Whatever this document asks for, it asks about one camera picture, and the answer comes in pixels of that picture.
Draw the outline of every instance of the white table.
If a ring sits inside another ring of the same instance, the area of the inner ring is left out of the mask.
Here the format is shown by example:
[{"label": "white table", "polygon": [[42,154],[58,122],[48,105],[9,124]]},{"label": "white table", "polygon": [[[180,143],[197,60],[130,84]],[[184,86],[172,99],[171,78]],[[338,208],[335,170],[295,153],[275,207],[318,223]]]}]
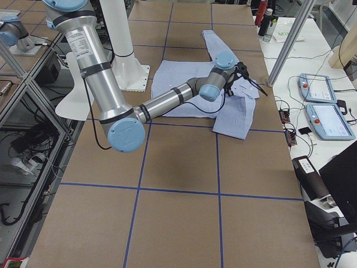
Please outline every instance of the white table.
[{"label": "white table", "polygon": [[[294,20],[294,18],[279,18],[279,22],[286,22],[288,20]],[[330,47],[326,42],[324,36],[320,32],[318,26],[314,22],[313,19],[308,19],[301,31],[301,35],[304,37],[304,41],[296,42],[293,49],[290,52],[289,57],[304,57],[304,58],[313,58],[318,55],[322,55],[325,52],[330,51]],[[276,59],[269,58],[277,58],[283,43],[277,43],[274,37],[270,42],[264,42],[262,38],[260,38],[260,45],[262,46],[262,51],[264,53],[264,59],[266,62],[266,66],[268,72],[272,70]],[[310,74],[321,74],[328,75],[330,78],[341,78],[346,76],[342,69],[333,69],[329,66],[328,60],[332,56],[332,52],[328,52],[323,56],[319,56],[314,59],[296,59],[291,58],[287,59],[285,65],[283,66],[282,71],[279,74],[275,85],[273,86],[274,95],[280,97],[282,100],[286,101],[290,108],[302,108],[302,104],[296,102],[289,96],[288,91],[288,81],[289,78],[296,75],[300,75],[301,73],[310,73]],[[300,95],[297,86],[297,77],[290,79],[290,90],[291,96],[302,102],[303,98]],[[332,80],[332,86],[334,90],[343,90],[343,89],[353,89],[353,85],[347,77],[338,80]],[[347,108],[351,108],[352,114],[357,117],[357,92],[343,92],[336,93],[337,99],[343,99],[346,101]],[[278,108],[287,108],[286,104],[277,102]],[[307,127],[308,118],[306,112],[304,110],[293,109],[290,110],[290,120],[295,126],[296,129]],[[357,126],[351,126],[352,131],[357,134]],[[313,143],[313,153],[310,157],[310,161],[316,168],[319,170],[323,167],[330,159],[334,156],[342,152],[345,148],[351,145],[354,141],[321,141],[319,138],[310,134]],[[306,135],[301,136],[308,143],[310,140]],[[301,139],[297,138],[297,145],[291,147],[290,155],[291,159],[303,155],[308,154],[308,146],[305,142],[301,141]],[[320,202],[314,201],[313,203],[320,205]],[[340,215],[341,212],[338,209],[327,210],[328,212],[337,211]],[[321,267],[325,268],[329,262],[336,262],[333,259],[326,259],[321,254],[320,250],[316,248],[319,253],[319,260]],[[340,260],[338,268],[353,268],[356,267],[357,264],[357,253],[346,253]]]}]

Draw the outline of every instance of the white paper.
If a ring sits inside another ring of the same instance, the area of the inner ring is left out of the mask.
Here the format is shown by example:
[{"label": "white paper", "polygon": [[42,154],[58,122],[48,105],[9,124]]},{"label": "white paper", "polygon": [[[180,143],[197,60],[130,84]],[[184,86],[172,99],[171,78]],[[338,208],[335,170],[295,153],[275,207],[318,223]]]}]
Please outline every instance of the white paper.
[{"label": "white paper", "polygon": [[309,163],[309,161],[307,161],[307,159],[300,159],[299,162],[300,162],[300,165],[302,166],[302,168],[304,169],[305,173],[314,172],[313,167],[310,165],[310,163]]},{"label": "white paper", "polygon": [[[286,21],[286,22],[277,22],[276,28],[273,33],[274,39],[278,42],[285,42],[286,38],[288,37],[288,34],[290,32],[290,29],[293,25],[293,21]],[[304,38],[301,34],[296,38],[296,41],[303,41]]]}]

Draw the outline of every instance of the black cable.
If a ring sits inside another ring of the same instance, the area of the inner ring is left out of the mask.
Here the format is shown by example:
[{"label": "black cable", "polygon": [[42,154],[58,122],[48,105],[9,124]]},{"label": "black cable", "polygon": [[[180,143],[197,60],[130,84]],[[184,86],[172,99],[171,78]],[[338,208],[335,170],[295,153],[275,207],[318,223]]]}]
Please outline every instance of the black cable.
[{"label": "black cable", "polygon": [[353,120],[347,120],[347,123],[351,126],[357,125],[357,119],[353,116],[352,109],[349,108],[348,111],[350,112],[350,115],[353,118]]},{"label": "black cable", "polygon": [[313,153],[313,142],[312,142],[312,138],[310,137],[310,135],[308,133],[306,135],[308,136],[308,138],[310,139],[310,142],[311,142],[311,152],[310,152],[310,154],[307,155],[307,158],[309,158],[312,156],[312,153]]},{"label": "black cable", "polygon": [[45,122],[45,119],[43,119],[43,118],[42,118],[41,116],[39,116],[36,112],[34,112],[34,111],[28,106],[28,104],[26,103],[25,100],[22,100],[22,99],[21,99],[20,102],[21,102],[21,104],[22,104],[30,113],[32,113],[32,114],[34,115],[36,122],[38,122],[38,123],[43,123],[43,122]]},{"label": "black cable", "polygon": [[56,194],[57,192],[54,192],[54,193],[51,193],[51,194],[44,194],[44,195],[42,195],[43,197],[49,197],[50,195],[54,195],[54,194]]},{"label": "black cable", "polygon": [[16,136],[18,136],[18,137],[22,137],[22,138],[23,138],[23,136],[20,135],[20,134],[10,133],[10,134],[6,135],[4,138],[2,138],[2,139],[0,140],[0,143],[3,142],[7,137],[10,137],[10,136],[13,136],[13,135],[16,135]]},{"label": "black cable", "polygon": [[334,92],[348,92],[348,91],[357,91],[357,89],[344,89],[344,90],[334,90]]},{"label": "black cable", "polygon": [[282,6],[279,6],[278,4],[275,4],[275,15],[283,15],[284,14],[284,8]]},{"label": "black cable", "polygon": [[60,95],[60,96],[66,96],[66,94],[60,93],[60,92],[58,92],[58,91],[55,91],[54,89],[52,89],[52,88],[50,88],[50,87],[45,87],[44,85],[42,85],[41,87],[42,87],[42,88],[46,88],[46,89],[48,89],[48,90],[50,90],[50,91],[52,91],[52,92],[54,92],[54,93],[57,93],[57,94]]},{"label": "black cable", "polygon": [[87,83],[86,83],[84,78],[83,78],[83,83],[84,83],[85,93],[86,93],[87,99],[88,99],[88,105],[89,105],[89,110],[90,110],[91,122],[93,124],[93,131],[94,131],[95,141],[96,141],[97,145],[99,146],[99,148],[101,148],[102,150],[109,150],[109,149],[112,148],[111,146],[105,148],[99,143],[98,136],[97,136],[97,129],[95,128],[94,113],[93,113],[93,110],[91,108],[91,102],[90,102],[88,87],[87,87]]},{"label": "black cable", "polygon": [[218,110],[216,110],[216,111],[214,111],[214,112],[207,112],[207,111],[205,111],[205,110],[202,110],[200,107],[198,107],[197,105],[193,104],[192,102],[184,102],[183,104],[185,104],[185,103],[190,104],[190,105],[196,107],[196,108],[197,108],[198,110],[200,110],[202,113],[208,113],[208,114],[218,113],[218,112],[223,108],[223,106],[224,106],[224,104],[225,104],[225,94],[226,94],[226,93],[224,92],[224,93],[223,93],[223,102],[222,102],[222,105],[219,107]]},{"label": "black cable", "polygon": [[285,111],[286,111],[286,109],[288,110],[288,113],[290,113],[290,105],[285,101],[285,100],[283,100],[283,99],[277,99],[277,100],[275,100],[275,102],[283,102],[283,103],[285,103],[286,105],[288,105],[288,108],[281,108],[281,103],[280,103],[280,107],[279,107],[279,110],[284,110],[285,109]]},{"label": "black cable", "polygon": [[[347,21],[345,22],[345,24],[343,25],[343,27],[340,29],[340,31],[339,31],[339,33],[336,35],[336,38],[335,38],[335,40],[334,40],[334,43],[332,44],[332,47],[334,47],[334,45],[335,45],[335,43],[336,43],[336,41],[337,41],[337,38],[340,36],[340,32],[342,31],[342,29],[344,28],[344,26],[347,24],[347,22],[348,22],[348,20],[351,18],[351,16],[347,19]],[[325,59],[324,59],[324,61],[322,62],[322,65],[321,65],[321,67],[317,70],[317,72],[316,72],[316,75],[319,73],[319,71],[321,70],[321,68],[323,67],[323,65],[324,65],[324,63],[325,63],[325,61],[326,61],[326,59],[327,59],[327,57],[329,56],[329,54],[325,57]],[[348,75],[346,75],[346,76],[343,76],[343,77],[341,77],[341,78],[334,78],[334,79],[330,79],[330,80],[338,80],[338,79],[342,79],[342,78],[345,78],[345,77],[347,77]],[[289,80],[288,80],[288,90],[289,90],[289,96],[290,96],[290,98],[292,98],[292,99],[294,99],[292,96],[291,96],[291,90],[290,90],[290,85],[289,85],[289,83],[290,83],[290,80],[291,80],[291,78],[293,78],[293,77],[300,77],[300,76],[291,76],[290,78],[289,78]],[[300,116],[300,113],[301,113],[301,110],[303,110],[304,108],[305,108],[305,105],[304,105],[304,102],[305,102],[305,99],[306,99],[306,97],[304,97],[304,99],[303,99],[303,101],[302,102],[300,102],[300,101],[298,101],[297,99],[294,99],[295,101],[297,101],[297,102],[299,102],[299,103],[301,103],[301,108],[300,108],[300,111],[299,111],[299,113],[298,113],[298,115],[297,115],[297,118],[296,118],[296,125],[298,125],[298,118],[299,118],[299,116]]]},{"label": "black cable", "polygon": [[[50,151],[50,150],[52,150],[53,140],[54,140],[54,134],[53,134],[53,132],[51,132],[51,130],[49,129],[49,127],[48,127],[45,123],[43,123],[43,126],[44,126],[45,128],[47,128],[47,140],[49,141],[47,144],[49,144],[49,148],[48,148],[48,149],[44,149],[44,150],[37,150],[37,148],[38,148],[39,146],[41,146],[42,144],[33,145],[33,146],[36,146],[35,148],[32,148],[31,145],[30,145],[29,148],[28,148],[28,150],[30,150],[31,153],[33,153],[33,152],[39,152],[39,151],[40,151],[40,152],[45,152],[45,151]],[[7,138],[8,136],[11,136],[11,135],[20,136],[20,137],[25,138],[25,140],[26,140],[26,136],[22,136],[22,135],[17,134],[17,133],[10,133],[10,134],[6,135],[4,138],[2,138],[2,139],[0,140],[0,142],[2,142],[5,138]],[[5,225],[5,226],[12,226],[12,225],[16,224],[16,223],[22,218],[22,216],[23,216],[23,214],[24,214],[24,212],[25,212],[25,208],[26,208],[26,206],[27,206],[27,203],[28,203],[28,201],[30,200],[30,198],[32,197],[32,194],[33,194],[34,190],[36,189],[36,186],[37,186],[37,183],[39,182],[39,180],[40,180],[40,177],[38,177],[37,180],[34,182],[34,184],[33,184],[32,188],[31,188],[31,190],[30,190],[28,196],[26,197],[26,199],[21,202],[21,203],[22,203],[22,207],[21,207],[20,213],[19,213],[18,216],[17,216],[16,218],[14,218],[12,221],[8,221],[9,216],[8,216],[8,217],[5,216],[5,212],[4,212],[4,209],[3,209],[4,206],[9,206],[10,204],[9,204],[9,203],[2,203],[2,204],[0,204],[0,217],[1,217],[1,222],[3,223],[3,225]]]},{"label": "black cable", "polygon": [[37,35],[33,35],[31,34],[31,36],[34,36],[34,37],[37,37],[37,38],[40,38],[40,39],[44,39],[44,40],[47,40],[48,42],[51,42],[51,44],[53,44],[54,46],[56,46],[60,51],[61,53],[65,56],[66,54],[63,52],[63,50],[59,47],[59,45],[57,45],[56,43],[54,43],[53,41],[51,41],[50,39],[47,39],[47,38],[44,38],[44,37],[40,37],[40,36],[37,36]]},{"label": "black cable", "polygon": [[265,92],[265,90],[258,85],[255,81],[251,80],[251,78],[248,78],[247,81],[254,86],[255,88],[257,88],[260,92],[262,92],[265,96],[268,96],[268,94]]},{"label": "black cable", "polygon": [[[355,13],[356,8],[357,8],[357,6],[355,7],[355,9],[352,11],[351,15],[350,15],[350,16],[348,17],[348,19],[346,20],[346,22],[345,22],[345,24],[344,24],[344,27],[345,27],[345,25],[347,24],[347,22],[350,20],[350,18],[352,17],[353,13]],[[340,44],[340,47],[339,47],[339,60],[340,60],[340,63],[341,63],[341,65],[342,65],[343,68],[344,68],[345,66],[343,65],[343,63],[342,63],[342,61],[341,61],[341,55],[340,55],[340,53],[341,53],[342,43],[344,42],[345,37],[342,39],[341,44]]]},{"label": "black cable", "polygon": [[50,99],[50,101],[54,101],[54,100],[56,100],[56,99],[60,99],[60,98],[64,98],[65,96],[57,96],[57,97],[55,97],[55,98],[52,98],[52,99]]}]

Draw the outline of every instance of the metal rack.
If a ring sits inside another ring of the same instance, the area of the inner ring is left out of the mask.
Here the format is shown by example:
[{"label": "metal rack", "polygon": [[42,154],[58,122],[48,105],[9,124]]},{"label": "metal rack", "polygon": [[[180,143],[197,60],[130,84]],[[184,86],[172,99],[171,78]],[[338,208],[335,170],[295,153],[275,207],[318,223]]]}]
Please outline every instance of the metal rack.
[{"label": "metal rack", "polygon": [[[61,40],[61,38],[62,35],[57,35],[53,44]],[[38,170],[33,172],[34,176],[32,177],[19,173],[9,164],[11,156],[4,147],[9,146],[10,141],[14,140],[16,136],[14,135],[14,138],[9,138],[4,141],[3,144],[0,144],[0,150],[2,151],[0,156],[4,156],[2,157],[1,165],[6,167],[0,169],[0,204],[10,203],[9,206],[6,206],[7,216],[9,217],[17,216],[22,213],[21,219],[14,225],[6,226],[0,222],[0,264],[3,263],[6,258],[19,254],[18,251],[15,251],[24,229],[31,218],[38,199],[42,196],[44,186],[48,183],[47,180],[49,176],[54,176],[52,163],[59,157],[64,141],[72,139],[70,127],[72,122],[66,122],[63,118],[56,115],[51,101],[34,80],[34,77],[39,73],[51,53],[51,49],[47,49],[33,68],[27,73],[7,47],[0,41],[0,57],[6,61],[21,80],[14,94],[0,111],[0,134],[5,132],[11,133],[11,131],[15,131],[16,133],[26,132],[31,125],[36,123],[28,120],[26,123],[19,122],[17,125],[15,124],[16,126],[13,123],[11,126],[7,125],[8,120],[13,117],[14,114],[18,113],[18,109],[21,106],[20,100],[24,98],[37,107],[56,132],[56,138],[53,140],[47,160],[38,166]]]}]

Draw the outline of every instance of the blue tape line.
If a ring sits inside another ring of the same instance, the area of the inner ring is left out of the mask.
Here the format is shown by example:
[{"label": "blue tape line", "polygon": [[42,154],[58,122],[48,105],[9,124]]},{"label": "blue tape line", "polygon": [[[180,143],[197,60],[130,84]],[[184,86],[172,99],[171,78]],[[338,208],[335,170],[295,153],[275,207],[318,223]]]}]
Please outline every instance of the blue tape line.
[{"label": "blue tape line", "polygon": [[29,11],[31,9],[31,7],[33,7],[35,4],[36,4],[36,1],[34,1],[32,5],[30,5],[30,7],[27,9],[27,11]]},{"label": "blue tape line", "polygon": [[26,27],[26,25],[38,25],[38,24],[41,24],[41,23],[24,23],[23,25]]},{"label": "blue tape line", "polygon": [[218,183],[219,241],[220,241],[220,254],[221,254],[221,268],[224,268],[219,142],[218,142],[217,133],[216,133],[216,158],[217,158],[217,183]]},{"label": "blue tape line", "polygon": [[15,3],[16,0],[13,0],[5,9],[9,9],[9,6]]},{"label": "blue tape line", "polygon": [[[120,185],[105,185],[105,184],[91,184],[91,183],[71,183],[63,182],[61,185],[72,185],[72,186],[87,186],[87,187],[100,187],[100,188],[117,188],[117,189],[129,189],[129,190],[143,190],[152,192],[167,192],[167,193],[184,193],[184,194],[203,194],[203,195],[219,195],[218,193],[209,192],[196,192],[187,190],[171,190],[171,189],[158,189],[158,188],[138,188],[132,186],[120,186]],[[245,194],[225,194],[220,193],[221,196],[225,197],[243,197],[243,198],[260,198],[260,199],[275,199],[275,200],[292,200],[292,201],[303,201],[301,198],[289,198],[289,197],[266,197],[262,195],[245,195]]]},{"label": "blue tape line", "polygon": [[[210,126],[200,126],[200,125],[179,125],[179,124],[169,124],[169,123],[151,123],[152,125],[158,126],[174,126],[174,127],[198,127],[198,128],[213,128]],[[249,131],[256,131],[256,132],[272,132],[272,133],[284,133],[282,130],[256,130],[255,128],[251,128]]]},{"label": "blue tape line", "polygon": [[256,27],[256,25],[252,25],[252,24],[244,24],[244,23],[213,23],[213,20],[211,20],[211,23],[209,22],[190,22],[190,21],[156,21],[156,20],[128,20],[128,21],[139,21],[139,22],[172,22],[172,23],[188,23],[188,24],[211,24],[213,25],[233,25],[233,26],[249,26],[249,27]]},{"label": "blue tape line", "polygon": [[212,12],[212,5],[210,5],[211,7],[211,30],[213,31],[213,12]]},{"label": "blue tape line", "polygon": [[66,183],[63,182],[61,185],[72,185],[72,186],[89,186],[89,187],[100,187],[100,188],[117,188],[117,189],[129,189],[137,190],[137,187],[131,186],[120,186],[120,185],[103,185],[103,184],[92,184],[92,183]]},{"label": "blue tape line", "polygon": [[[143,46],[143,47],[162,47],[162,48],[168,48],[168,49],[204,49],[207,50],[205,47],[183,47],[183,46],[155,46],[155,45],[137,45],[133,44],[133,46]],[[250,49],[231,49],[232,51],[246,51],[246,52],[262,52],[261,50],[250,50]]]},{"label": "blue tape line", "polygon": [[132,215],[132,221],[131,221],[131,224],[130,224],[130,230],[129,230],[129,236],[128,236],[128,242],[127,242],[127,249],[126,249],[126,252],[125,252],[123,268],[126,268],[126,266],[127,266],[130,242],[131,242],[132,233],[133,233],[133,226],[134,226],[136,208],[137,208],[138,200],[139,200],[139,192],[140,192],[141,180],[143,178],[143,173],[144,173],[144,167],[145,167],[145,161],[146,161],[146,153],[147,153],[147,147],[148,147],[148,144],[149,144],[150,133],[151,133],[151,125],[149,125],[149,130],[147,132],[147,137],[146,137],[146,144],[145,144],[145,150],[144,150],[144,155],[143,155],[143,162],[142,162],[141,170],[140,170],[138,189],[137,189],[136,197],[135,197],[134,210],[133,210],[133,215]]},{"label": "blue tape line", "polygon": [[251,128],[249,131],[284,133],[283,130],[256,130],[256,129],[253,129],[253,128]]},{"label": "blue tape line", "polygon": [[213,128],[209,126],[196,126],[196,125],[177,125],[177,124],[169,124],[169,123],[151,123],[152,125],[158,125],[158,126],[175,126],[175,127],[198,127],[198,128]]},{"label": "blue tape line", "polygon": [[241,23],[214,23],[214,25],[234,25],[234,26],[254,26],[254,27],[256,27],[256,25],[241,24]]},{"label": "blue tape line", "polygon": [[218,195],[218,193],[185,191],[185,190],[158,189],[158,188],[140,188],[140,190],[151,191],[151,192],[180,193],[180,194]]},{"label": "blue tape line", "polygon": [[168,19],[166,38],[165,38],[165,44],[164,44],[164,47],[163,47],[163,52],[162,52],[161,61],[163,61],[163,58],[165,57],[165,51],[166,51],[166,45],[167,45],[167,39],[168,39],[168,31],[170,30],[170,23],[171,23],[172,11],[173,11],[173,3],[172,3],[172,5],[171,5],[170,18]]},{"label": "blue tape line", "polygon": [[289,197],[265,197],[262,195],[246,195],[246,194],[221,194],[224,197],[243,197],[243,198],[257,198],[257,199],[273,199],[273,200],[287,200],[287,201],[303,201],[302,198]]}]

